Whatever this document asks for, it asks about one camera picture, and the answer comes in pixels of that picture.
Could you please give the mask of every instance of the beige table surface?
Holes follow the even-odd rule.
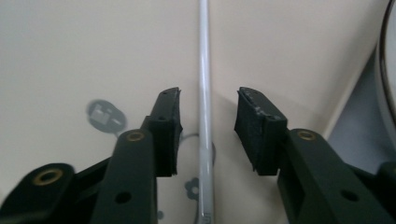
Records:
[[[258,177],[233,132],[236,91],[266,94],[290,128],[328,136],[378,37],[386,0],[210,1],[216,223],[286,223],[275,177]],[[157,94],[178,86],[185,135],[198,132],[198,1],[1,1],[0,195],[50,162],[76,171],[111,155],[116,137],[88,122],[109,101],[139,128]],[[185,184],[159,179],[160,223],[193,223]]]

